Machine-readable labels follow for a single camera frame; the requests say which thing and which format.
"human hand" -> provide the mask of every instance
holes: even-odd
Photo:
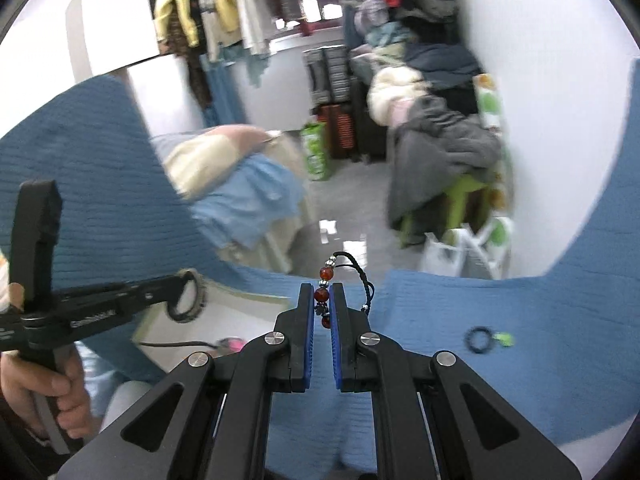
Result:
[[[11,304],[20,308],[21,287],[15,285],[10,285]],[[60,410],[56,420],[69,437],[80,438],[94,432],[84,370],[75,346],[63,366],[64,375],[20,359],[17,351],[3,352],[0,358],[0,388],[7,404],[41,438],[47,437],[47,431],[36,412],[32,392],[56,397]]]

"beige blanket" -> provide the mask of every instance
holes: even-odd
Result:
[[[270,139],[263,129],[249,124],[217,126],[176,146],[163,163],[164,171],[178,193],[197,200]]]

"black cable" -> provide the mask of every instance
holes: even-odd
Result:
[[[147,343],[145,341],[139,341],[140,346],[153,346],[155,348],[178,348],[182,346],[206,346],[212,350],[218,350],[220,347],[212,345],[211,343],[205,343],[204,341],[183,341],[181,343]]]
[[[362,270],[362,267],[359,266],[358,261],[351,254],[345,251],[335,251],[334,256],[336,258],[338,256],[344,256],[351,262],[351,265],[340,264],[340,265],[336,265],[335,267],[351,267],[351,269],[356,270],[360,279],[362,280],[362,284],[364,285],[364,293],[367,295],[367,303],[362,307],[361,310],[368,316],[369,311],[371,310],[371,300],[373,300],[373,295],[376,292],[376,288],[373,286],[373,284],[369,280],[367,280],[366,273],[364,272],[364,270]]]

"beaded bracelet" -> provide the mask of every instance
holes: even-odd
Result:
[[[337,265],[338,256],[347,258],[351,263]],[[376,288],[373,286],[373,283],[367,280],[367,275],[359,266],[357,260],[349,253],[344,251],[335,251],[335,253],[329,256],[329,259],[325,261],[324,267],[320,269],[320,281],[318,282],[318,288],[316,288],[316,291],[314,292],[314,299],[316,300],[316,315],[322,316],[322,326],[325,328],[331,328],[329,308],[327,307],[330,295],[327,289],[329,287],[329,282],[334,277],[334,269],[337,267],[351,267],[351,269],[355,269],[358,273],[362,280],[362,284],[364,285],[365,294],[367,295],[367,302],[360,310],[367,316],[371,310],[371,300],[373,300],[373,295],[376,292]]]

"metal pivot screw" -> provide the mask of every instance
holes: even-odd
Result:
[[[375,332],[365,332],[360,336],[360,342],[366,346],[377,345],[380,342],[380,336]]]
[[[440,352],[436,355],[436,361],[442,366],[453,366],[456,364],[456,356],[451,352]]]
[[[194,352],[189,356],[188,362],[194,368],[207,364],[209,356],[204,352]]]
[[[264,341],[267,345],[279,345],[284,342],[284,334],[282,332],[269,332],[264,336]]]

